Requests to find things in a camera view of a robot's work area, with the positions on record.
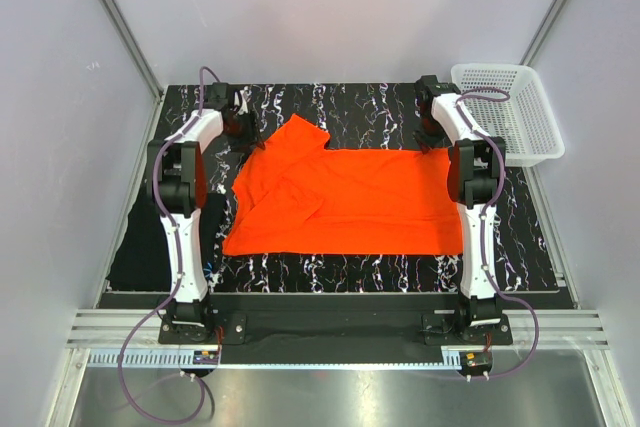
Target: cable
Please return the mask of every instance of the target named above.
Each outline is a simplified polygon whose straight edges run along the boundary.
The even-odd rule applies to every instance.
[[[496,99],[494,97],[477,95],[476,92],[495,92],[498,94],[502,94],[504,97]],[[485,230],[486,230],[485,229],[486,213],[489,207],[492,207],[496,204],[496,202],[498,201],[498,198],[500,197],[500,194],[502,194],[502,190],[504,188],[504,178],[506,175],[505,162],[504,162],[504,157],[502,156],[502,152],[500,152],[500,149],[498,148],[498,146],[491,139],[491,137],[480,132],[478,130],[478,127],[472,124],[471,120],[469,120],[469,118],[462,111],[460,102],[466,99],[487,100],[489,102],[507,102],[510,98],[511,96],[509,95],[509,93],[505,92],[504,90],[497,89],[495,87],[477,87],[464,92],[460,97],[458,97],[455,103],[456,110],[464,120],[464,123],[467,124],[467,126],[473,131],[474,134],[476,134],[477,136],[479,136],[489,144],[489,146],[493,149],[493,152],[496,154],[496,157],[498,158],[498,164],[500,166],[500,177],[498,179],[498,188],[496,189],[496,192],[491,198],[491,200],[489,200],[489,202],[487,202],[485,206],[482,208],[482,210],[480,211],[480,255],[482,257],[482,265],[488,265],[487,252],[484,245]],[[533,318],[533,328],[534,328],[533,343],[531,344],[531,349],[529,350],[529,353],[526,355],[524,360],[517,366],[507,370],[506,372],[501,372],[499,374],[494,374],[491,376],[491,378],[493,379],[500,379],[500,378],[507,377],[511,374],[515,374],[516,372],[522,370],[529,363],[529,361],[533,357],[533,354],[535,354],[536,349],[538,347],[538,340],[540,339],[540,325],[538,323],[538,316],[536,314],[536,311],[533,309],[533,307],[531,307],[531,305],[526,300],[519,299],[517,297],[509,297],[505,295],[500,290],[500,287],[498,286],[496,281],[493,279],[493,277],[489,273],[488,268],[484,271],[484,273],[487,276],[487,279],[489,280],[491,287],[493,287],[493,290],[495,290],[496,295],[498,295],[498,297],[500,297],[505,302],[514,302],[516,304],[522,305],[525,309],[527,309],[531,313],[531,317]]]
[[[162,198],[160,197],[160,193],[159,193],[160,188],[158,185],[158,172],[160,170],[162,157],[164,156],[165,152],[167,152],[167,150],[169,150],[169,148],[173,144],[175,144],[177,140],[179,140],[181,137],[184,137],[193,128],[196,122],[200,119],[200,116],[202,114],[202,109],[204,109],[204,73],[205,71],[209,72],[213,76],[213,78],[216,79],[217,82],[220,82],[220,79],[215,74],[215,72],[213,72],[213,70],[211,70],[209,67],[200,67],[200,72],[199,72],[200,91],[199,91],[199,100],[198,100],[198,113],[197,115],[192,116],[191,120],[182,129],[180,129],[180,131],[177,134],[169,138],[164,143],[164,145],[160,148],[158,155],[156,156],[155,162],[153,164],[153,175],[151,178],[152,187],[153,187],[153,198],[156,202],[156,205],[160,209],[160,212],[162,212],[162,214],[165,215],[167,219],[169,219],[169,222],[171,223],[171,227],[173,228],[173,235],[176,243],[176,253],[177,253],[176,257],[178,258],[178,275],[176,279],[176,285],[171,291],[171,294],[169,294],[169,297],[167,297],[160,305],[158,305],[155,309],[153,309],[151,312],[145,315],[142,318],[142,320],[140,320],[140,322],[138,322],[135,325],[135,327],[131,329],[131,332],[129,332],[129,334],[124,340],[124,343],[122,344],[122,348],[120,349],[120,355],[118,356],[118,380],[120,381],[120,387],[122,388],[122,393],[127,399],[127,402],[129,403],[129,405],[131,405],[131,407],[135,409],[136,412],[138,412],[145,419],[152,420],[154,422],[157,422],[159,424],[164,424],[164,425],[182,425],[182,424],[186,424],[187,422],[191,422],[193,419],[195,419],[200,413],[200,411],[202,410],[202,406],[204,405],[207,385],[199,377],[196,377],[195,375],[191,375],[191,380],[192,381],[195,380],[200,386],[200,402],[198,403],[198,407],[196,407],[196,410],[191,415],[183,419],[178,419],[178,420],[162,419],[153,414],[150,414],[149,412],[147,412],[137,404],[136,399],[131,395],[131,392],[129,392],[129,389],[127,388],[127,384],[124,380],[124,371],[122,368],[122,362],[124,361],[124,353],[127,350],[127,346],[129,345],[129,342],[131,342],[131,339],[133,338],[135,333],[138,331],[138,329],[140,329],[140,327],[142,327],[147,320],[149,320],[154,315],[157,315],[158,312],[160,312],[167,305],[169,305],[169,303],[178,294],[178,291],[180,290],[180,285],[182,284],[182,270],[183,270],[182,269],[182,245],[180,244],[180,233],[178,231],[178,228],[180,226],[178,225],[178,222],[176,222],[175,218],[171,215],[167,207],[162,202]]]

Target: orange fabric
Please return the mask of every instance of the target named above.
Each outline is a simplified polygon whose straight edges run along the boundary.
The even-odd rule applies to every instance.
[[[326,150],[329,134],[294,115],[233,184],[227,255],[459,254],[447,151]]]

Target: wall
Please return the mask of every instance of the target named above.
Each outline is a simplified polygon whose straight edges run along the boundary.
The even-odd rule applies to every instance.
[[[118,0],[161,83],[393,82],[518,63],[551,0]]]
[[[567,153],[541,166],[586,307],[597,308],[640,419],[640,0],[571,0],[534,66]]]
[[[153,101],[97,0],[0,0],[0,412],[42,425]]]

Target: black cloth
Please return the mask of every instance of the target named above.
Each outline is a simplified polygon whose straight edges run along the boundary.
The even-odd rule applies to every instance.
[[[107,276],[113,290],[168,292],[171,285],[169,251],[160,215],[147,199],[143,184],[127,217],[127,232]],[[216,234],[224,218],[226,198],[210,193],[200,214],[202,264],[214,267]]]

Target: white basket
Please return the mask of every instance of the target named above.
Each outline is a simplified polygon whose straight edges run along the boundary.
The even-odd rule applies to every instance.
[[[503,103],[466,100],[478,124],[490,135],[504,138],[509,167],[532,167],[564,154],[564,143],[538,74],[530,67],[510,64],[458,64],[451,78],[461,92],[474,87],[506,90]]]

